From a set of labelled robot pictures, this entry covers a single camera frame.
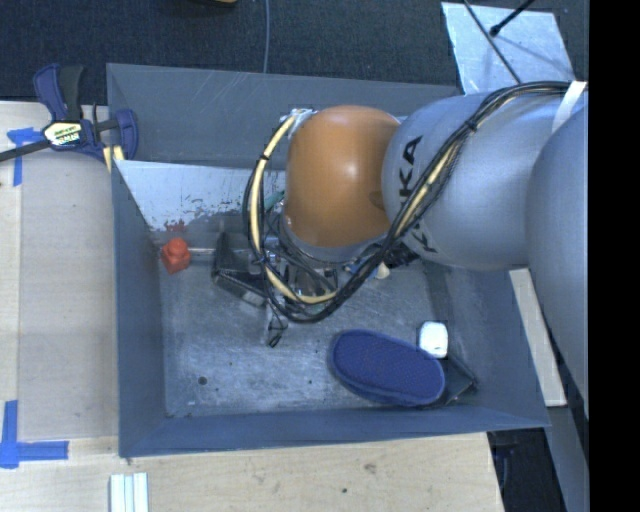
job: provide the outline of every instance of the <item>bin floor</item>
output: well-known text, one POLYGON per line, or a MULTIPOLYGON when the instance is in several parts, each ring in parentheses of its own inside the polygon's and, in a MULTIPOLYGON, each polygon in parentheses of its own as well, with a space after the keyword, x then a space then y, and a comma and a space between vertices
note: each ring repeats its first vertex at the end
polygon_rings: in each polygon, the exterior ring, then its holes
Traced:
POLYGON ((375 406, 331 375, 331 340, 342 330, 366 328, 413 342, 423 322, 438 320, 427 275, 414 262, 385 280, 369 280, 321 322, 290 322, 271 348, 267 309, 218 288, 210 272, 210 261, 202 260, 173 275, 160 268, 168 415, 375 406))

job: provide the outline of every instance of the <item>black wire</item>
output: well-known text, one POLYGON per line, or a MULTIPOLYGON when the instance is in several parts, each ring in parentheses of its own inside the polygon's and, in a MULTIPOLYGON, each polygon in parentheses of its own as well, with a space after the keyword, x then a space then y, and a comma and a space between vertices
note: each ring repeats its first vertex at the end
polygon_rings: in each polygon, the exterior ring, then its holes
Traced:
MULTIPOLYGON (((273 223, 276 222, 276 225, 277 225, 280 219, 280 215, 270 216, 267 213, 266 219, 267 219, 266 225, 269 228, 269 231, 267 231, 266 235, 268 236, 269 233, 274 233, 276 236, 278 236, 278 229, 273 225, 273 223)), ((285 242, 280 237, 278 237, 278 240, 280 245, 284 249, 284 251, 281 252, 281 251, 278 251, 276 248, 271 247, 268 249, 269 252, 283 259, 286 259, 287 261, 294 263, 296 267, 300 268, 301 270, 309 274, 309 276, 315 281, 316 285, 318 285, 320 288, 324 288, 327 291, 335 290, 335 287, 332 286, 332 284, 329 282, 328 279, 326 279, 324 276, 319 275, 314 268, 309 266, 302 258, 296 255, 294 247, 289 246, 289 243, 285 242)))
POLYGON ((264 35, 264 58, 262 62, 262 72, 266 73, 268 64, 269 64, 269 43, 271 40, 271 6, 269 5, 269 0, 264 0, 264 24, 265 24, 265 35, 264 35))
POLYGON ((509 14, 509 16, 507 16, 505 19, 503 19, 500 23, 497 23, 493 27, 491 27, 491 29, 489 30, 489 34, 491 35, 491 37, 496 37, 500 33, 500 31, 511 22, 512 19, 514 19, 515 17, 519 16, 520 13, 522 13, 524 10, 526 10, 527 7, 529 7, 535 1, 536 0, 527 0, 520 7, 518 7, 515 11, 513 11, 511 14, 509 14))
MULTIPOLYGON (((249 199, 249 191, 250 189, 253 187, 253 184, 255 182, 255 178, 256 178, 256 171, 258 168, 258 164, 260 163, 260 160, 262 160, 263 157, 260 157, 260 159, 256 162, 256 165, 254 167, 254 170, 251 174, 251 176, 249 177, 248 183, 247 183, 247 188, 245 189, 245 194, 243 196, 243 200, 242 200, 242 213, 243 213, 243 224, 245 225, 245 227, 247 228, 247 235, 248 235, 248 239, 249 239, 249 245, 253 251, 254 257, 256 258, 256 261, 258 262, 258 264, 260 264, 263 267, 263 270, 265 268, 268 268, 269 270, 271 270, 271 272, 273 272, 274 274, 279 275, 279 272, 277 269, 275 269, 273 267, 273 265, 271 265, 271 263, 269 263, 269 261, 266 259, 266 254, 267 254, 267 250, 265 248, 265 239, 266 237, 262 237, 260 239, 260 248, 257 248, 254 244, 253 241, 253 237, 250 235, 250 233, 248 232, 248 218, 247 218, 247 208, 248 208, 248 199, 249 199)), ((265 211, 264 211, 264 192, 262 187, 260 187, 260 195, 259 195, 259 200, 258 200, 258 223, 261 226, 264 226, 265 224, 265 211)), ((319 279, 320 276, 317 274, 317 272, 315 272, 315 270, 311 269, 310 267, 308 267, 304 262, 302 261, 295 261, 296 263, 296 267, 301 268, 303 270, 305 270, 309 275, 314 276, 314 278, 319 279)), ((281 304, 278 302, 277 298, 275 297, 275 295, 273 294, 273 290, 272 290, 272 285, 268 280, 268 277, 266 275, 266 272, 263 272, 263 280, 264 280, 264 288, 265 288, 265 292, 269 298, 270 303, 272 303, 272 305, 274 305, 279 311, 281 311, 283 314, 285 314, 285 316, 287 317, 292 317, 294 314, 298 315, 298 314, 304 314, 304 310, 301 307, 298 307, 297 305, 289 305, 288 309, 285 309, 281 306, 281 304)), ((282 283, 288 290, 289 292, 291 292, 292 295, 295 295, 295 292, 289 287, 287 286, 285 283, 282 283)), ((331 289, 330 283, 328 283, 328 281, 326 282, 327 287, 329 289, 331 289)))
MULTIPOLYGON (((291 302, 290 300, 288 301, 285 299, 285 303, 282 304, 276 297, 273 285, 268 281, 265 273, 265 289, 271 304, 273 304, 273 306, 287 318, 298 323, 314 323, 330 316, 342 304, 344 304, 344 302, 349 299, 362 286, 362 284, 364 284, 371 273, 383 262, 385 256, 394 247, 396 242, 401 239, 410 229, 413 228, 416 222, 418 222, 420 218, 422 218, 426 211, 435 202, 435 199, 444 189, 444 185, 452 174, 452 170, 455 167, 455 163, 459 157, 460 151, 462 150, 465 141, 477 130, 477 126, 479 126, 482 121, 484 121, 487 117, 493 114, 493 112, 505 105, 507 102, 523 94, 562 94, 567 90, 568 87, 568 82, 541 81, 506 87, 489 94, 480 104, 476 112, 471 115, 466 120, 466 122, 464 122, 455 132, 453 132, 447 138, 445 143, 440 147, 436 155, 430 161, 429 165, 427 165, 427 167, 418 177, 418 180, 413 187, 411 194, 409 194, 409 197, 404 202, 400 211, 396 214, 393 222, 391 223, 391 227, 387 232, 387 236, 379 244, 377 250, 375 250, 375 252, 355 270, 351 278, 342 286, 342 288, 340 288, 336 292, 336 295, 332 299, 329 299, 328 301, 323 303, 313 305, 304 304, 302 301, 296 304, 291 302), (444 168, 440 172, 438 179, 430 185, 429 191, 426 197, 423 199, 423 204, 418 209, 416 209, 416 212, 413 214, 413 219, 410 222, 407 222, 406 225, 400 230, 400 223, 403 222, 406 212, 411 207, 411 204, 417 197, 417 194, 420 193, 420 190, 426 184, 435 166, 439 164, 443 164, 444 168)), ((249 181, 250 185, 253 183, 254 176, 255 169, 254 175, 249 181)), ((260 260, 261 257, 257 253, 256 248, 253 248, 256 257, 260 260)), ((286 254, 282 255, 282 257, 296 266, 302 263, 299 268, 303 269, 304 271, 315 272, 313 269, 308 267, 299 259, 294 258, 292 255, 286 254)), ((260 264, 263 265, 264 268, 269 268, 269 270, 279 275, 278 271, 273 268, 273 266, 268 261, 262 260, 260 261, 260 264)), ((282 284, 293 295, 295 295, 293 290, 291 290, 291 288, 288 287, 286 283, 282 284)))

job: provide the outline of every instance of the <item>yellow cable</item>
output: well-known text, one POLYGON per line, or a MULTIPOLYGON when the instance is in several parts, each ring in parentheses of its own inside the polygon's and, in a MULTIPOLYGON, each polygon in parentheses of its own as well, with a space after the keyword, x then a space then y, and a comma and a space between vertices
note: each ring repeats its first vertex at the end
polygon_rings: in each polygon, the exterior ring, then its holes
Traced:
POLYGON ((120 146, 119 144, 113 146, 113 156, 116 158, 116 160, 126 160, 126 158, 124 157, 124 151, 122 151, 122 146, 120 146))
POLYGON ((102 148, 102 156, 104 156, 104 163, 107 164, 107 171, 111 174, 111 146, 102 148))
POLYGON ((447 149, 447 152, 442 156, 442 158, 436 164, 435 168, 431 171, 431 174, 429 174, 427 181, 425 182, 424 185, 422 185, 422 187, 420 187, 420 189, 416 193, 416 197, 414 197, 413 201, 411 201, 411 203, 409 204, 409 207, 407 208, 407 211, 402 219, 402 222, 400 222, 394 236, 398 236, 398 234, 404 230, 407 224, 411 222, 411 220, 413 219, 413 216, 415 215, 416 210, 418 209, 418 205, 425 198, 425 196, 427 195, 427 192, 429 192, 430 186, 433 185, 433 183, 438 179, 442 170, 449 163, 449 159, 451 157, 452 152, 453 152, 453 146, 447 149))
MULTIPOLYGON (((258 222, 258 201, 260 198, 260 187, 262 186, 262 175, 264 174, 264 169, 267 165, 267 161, 273 153, 273 150, 280 142, 280 139, 284 136, 284 134, 289 130, 291 125, 295 122, 296 117, 300 111, 293 111, 289 117, 280 125, 278 130, 273 134, 271 140, 265 147, 264 153, 260 156, 260 159, 256 165, 253 185, 251 190, 249 191, 249 227, 251 232, 251 238, 253 241, 254 247, 260 251, 260 229, 258 222)), ((297 301, 304 302, 305 304, 320 304, 322 302, 326 302, 335 297, 336 292, 330 292, 325 295, 320 295, 317 297, 310 295, 297 295, 293 293, 278 277, 271 269, 265 267, 267 279, 271 282, 271 284, 282 293, 287 298, 297 301)))

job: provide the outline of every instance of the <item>blue oval object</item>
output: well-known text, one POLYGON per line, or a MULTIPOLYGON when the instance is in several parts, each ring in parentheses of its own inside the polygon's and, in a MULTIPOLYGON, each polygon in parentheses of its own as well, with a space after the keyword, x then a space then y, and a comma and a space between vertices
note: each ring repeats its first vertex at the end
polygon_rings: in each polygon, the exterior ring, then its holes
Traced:
POLYGON ((347 389, 384 404, 426 406, 445 389, 440 361, 416 345, 365 329, 338 335, 329 366, 347 389))

